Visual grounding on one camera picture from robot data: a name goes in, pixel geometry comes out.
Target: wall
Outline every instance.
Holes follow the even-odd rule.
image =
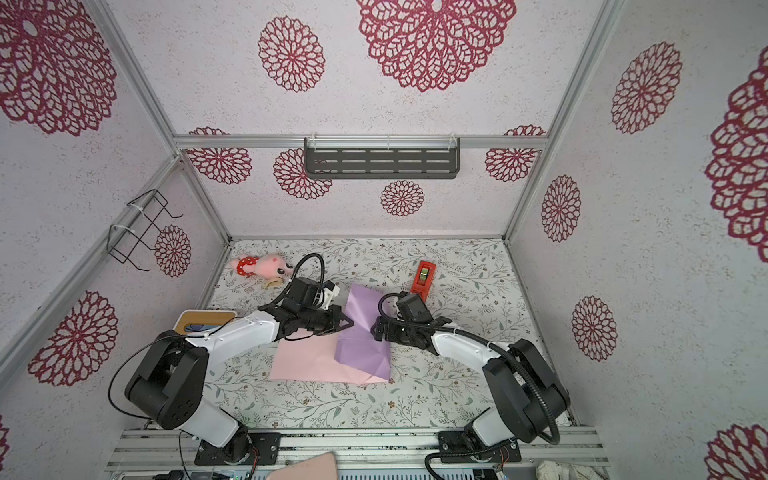
[[[630,2],[513,238],[612,478],[768,475],[765,25]]]
[[[0,349],[168,159],[79,3],[6,2],[2,37]],[[189,240],[188,267],[142,249],[135,261],[151,272],[105,262],[0,392],[0,478],[97,478],[120,432],[140,425],[111,410],[109,378],[198,304],[221,251],[179,173],[161,190],[184,215],[172,221]],[[174,233],[160,244],[181,265],[187,246]]]
[[[20,59],[0,74],[0,349],[167,159],[79,4],[51,5],[3,8]],[[62,19],[82,37],[65,53]]]
[[[110,2],[177,133],[544,134],[601,0],[396,3]],[[535,158],[464,150],[455,180],[387,188],[299,155],[191,157],[251,237],[499,235]]]
[[[137,248],[131,259],[149,272],[109,258],[50,339],[8,384],[0,396],[0,429],[7,429],[0,439],[0,478],[44,478],[54,470],[58,478],[100,478],[121,432],[142,425],[109,406],[109,381],[129,355],[172,328],[182,311],[197,307],[221,253],[218,236],[180,172],[160,192],[167,209],[183,216],[172,219],[162,213],[157,225],[167,232],[151,228],[146,241],[152,247],[159,241],[176,253],[158,260]],[[151,216],[156,209],[153,202]],[[134,226],[141,232],[147,225],[140,219]],[[131,238],[126,236],[118,248],[127,252],[135,243]],[[124,399],[123,388],[142,357],[128,363],[113,388],[115,402],[138,414]]]

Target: zip tie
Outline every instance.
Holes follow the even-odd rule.
[[[125,225],[112,225],[112,228],[122,228],[123,230],[128,230],[131,233],[136,233],[136,230],[128,228]]]

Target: purple paper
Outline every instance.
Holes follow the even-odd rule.
[[[343,365],[389,379],[389,342],[376,342],[371,334],[383,295],[364,286],[352,285],[344,313],[355,324],[339,333],[335,358]]]

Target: red tape dispenser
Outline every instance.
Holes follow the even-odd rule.
[[[425,302],[429,295],[429,289],[432,288],[432,281],[435,279],[435,270],[437,270],[437,266],[434,263],[422,260],[416,271],[416,278],[413,280],[411,293],[418,293]]]

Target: black cable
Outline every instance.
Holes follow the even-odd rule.
[[[243,317],[242,316],[233,316],[232,318],[230,318],[226,322],[224,322],[221,325],[219,325],[218,328],[216,328],[213,332],[209,332],[208,330],[203,330],[203,331],[200,332],[203,335],[184,335],[184,336],[186,336],[187,338],[191,338],[191,339],[202,339],[202,338],[205,338],[205,337],[207,337],[209,335],[213,335],[214,333],[218,332],[219,330],[221,330],[225,326],[227,326],[229,324],[229,322],[232,322],[233,320],[237,320],[239,318],[243,318]]]
[[[135,415],[133,413],[126,412],[125,410],[123,410],[120,407],[118,407],[117,405],[115,405],[114,402],[112,401],[112,386],[114,385],[115,379],[118,377],[118,373],[120,373],[120,371],[123,369],[123,367],[125,367],[125,365],[128,362],[130,362],[136,355],[138,355],[139,353],[143,352],[144,349],[147,349],[147,348],[153,346],[155,343],[160,342],[161,340],[175,338],[175,337],[184,338],[185,335],[169,335],[169,336],[164,336],[163,338],[157,339],[157,340],[155,340],[152,343],[148,343],[147,345],[142,346],[139,350],[137,350],[136,353],[134,353],[133,355],[129,356],[127,358],[127,360],[125,360],[123,362],[123,364],[118,367],[118,369],[115,371],[114,375],[112,376],[112,380],[109,381],[109,387],[107,387],[107,400],[109,400],[109,404],[112,405],[112,408],[114,408],[115,410],[117,410],[120,413],[128,415],[129,417],[134,417],[136,419],[143,419],[143,420],[152,420],[150,417],[147,417],[147,416],[144,416],[144,415]]]
[[[450,453],[450,452],[434,452],[430,453],[426,457],[424,457],[424,466],[427,468],[427,472],[435,479],[435,480],[445,480],[443,477],[437,474],[434,469],[432,469],[432,466],[429,464],[434,458],[443,458],[443,457],[473,457],[476,455],[482,455],[484,453],[488,452],[495,452],[496,450],[501,450],[506,446],[507,443],[512,443],[515,439],[506,439],[501,440],[499,443],[496,443],[494,445],[491,445],[489,447],[485,447],[482,450],[475,450],[472,452],[456,452],[456,453]]]
[[[187,466],[184,464],[184,455],[181,454],[181,433],[182,432],[186,433],[187,435],[190,434],[189,432],[185,432],[184,430],[179,430],[179,458],[181,459],[181,468],[184,469],[184,473],[187,474],[187,478],[189,480],[192,480],[192,477],[190,477],[190,473],[187,472]]]
[[[385,296],[381,298],[381,300],[379,300],[379,313],[382,315],[383,318],[387,319],[389,322],[395,323],[396,325],[401,325],[401,326],[411,326],[416,328],[428,329],[436,332],[447,332],[447,333],[454,333],[461,336],[465,336],[469,339],[476,341],[477,343],[480,343],[482,345],[487,345],[488,348],[490,348],[494,352],[504,357],[504,360],[507,361],[510,367],[512,367],[513,370],[516,371],[523,378],[525,383],[528,384],[528,388],[531,390],[531,392],[533,392],[534,397],[536,397],[536,402],[541,407],[541,411],[544,413],[544,417],[547,419],[547,427],[549,427],[550,435],[547,435],[546,433],[541,432],[538,434],[538,436],[542,437],[545,442],[551,445],[557,445],[560,443],[560,430],[558,428],[558,424],[554,419],[554,415],[552,415],[552,411],[549,409],[549,405],[547,405],[547,402],[544,400],[544,396],[541,394],[541,390],[538,388],[538,385],[533,380],[533,377],[531,377],[531,374],[528,372],[528,370],[526,370],[525,367],[510,352],[501,348],[495,343],[489,342],[488,340],[482,338],[481,336],[475,335],[474,333],[467,332],[466,330],[453,329],[447,326],[431,326],[431,325],[426,325],[424,323],[413,323],[413,322],[406,322],[403,320],[394,319],[391,316],[386,315],[383,309],[384,301],[393,296],[400,296],[400,293],[387,293]]]
[[[288,337],[286,336],[286,337],[283,337],[283,340],[286,340],[287,342],[298,342],[299,340],[308,339],[308,338],[311,338],[311,337],[313,337],[313,336],[315,336],[315,333],[314,333],[314,332],[312,332],[312,335],[307,335],[307,336],[300,336],[300,337],[299,337],[299,338],[297,338],[297,339],[290,339],[290,338],[288,338]]]
[[[238,317],[238,316],[230,318],[225,323],[221,324],[221,326],[216,328],[213,332],[210,332],[210,333],[206,332],[206,334],[207,335],[213,335],[214,333],[216,333],[219,330],[223,329],[232,320],[239,319],[239,318],[240,317]],[[180,337],[180,338],[187,338],[188,337],[188,338],[193,338],[193,339],[199,339],[199,338],[204,338],[205,336],[206,335],[169,335],[169,336],[164,336],[161,339],[156,339],[154,342],[148,343],[147,345],[142,346],[133,355],[129,356],[127,358],[127,360],[125,360],[122,363],[122,365],[120,365],[118,367],[118,369],[114,372],[114,375],[112,376],[112,379],[109,381],[109,387],[107,387],[107,400],[109,401],[109,404],[112,405],[112,408],[114,408],[118,412],[120,412],[120,413],[122,413],[124,415],[128,415],[129,417],[134,417],[135,419],[152,420],[150,417],[147,417],[145,415],[136,415],[134,413],[126,412],[125,410],[123,410],[120,407],[118,407],[117,405],[115,405],[114,401],[112,400],[112,386],[114,385],[114,381],[118,377],[118,373],[120,373],[120,371],[127,365],[127,363],[130,362],[136,355],[138,355],[139,353],[143,352],[145,349],[153,346],[155,343],[160,342],[161,340],[170,339],[170,338],[177,338],[177,337]]]
[[[259,310],[263,311],[263,310],[265,310],[267,308],[270,308],[271,306],[275,306],[283,298],[285,298],[285,295],[288,293],[288,289],[290,288],[290,283],[291,283],[291,281],[293,281],[293,279],[296,278],[296,275],[299,273],[299,269],[301,268],[301,266],[304,264],[304,262],[306,262],[307,260],[309,260],[310,258],[313,258],[313,257],[317,258],[320,261],[320,294],[323,295],[323,298],[320,300],[320,305],[322,305],[323,302],[326,301],[326,291],[323,288],[323,281],[325,280],[325,277],[326,277],[326,261],[323,259],[323,256],[320,255],[319,253],[312,252],[312,253],[308,253],[307,255],[302,257],[302,259],[299,260],[299,262],[293,268],[293,273],[290,276],[290,280],[288,281],[288,283],[283,288],[283,291],[280,292],[275,297],[275,299],[272,300],[271,302],[269,302],[269,303],[267,303],[265,305],[260,306]]]

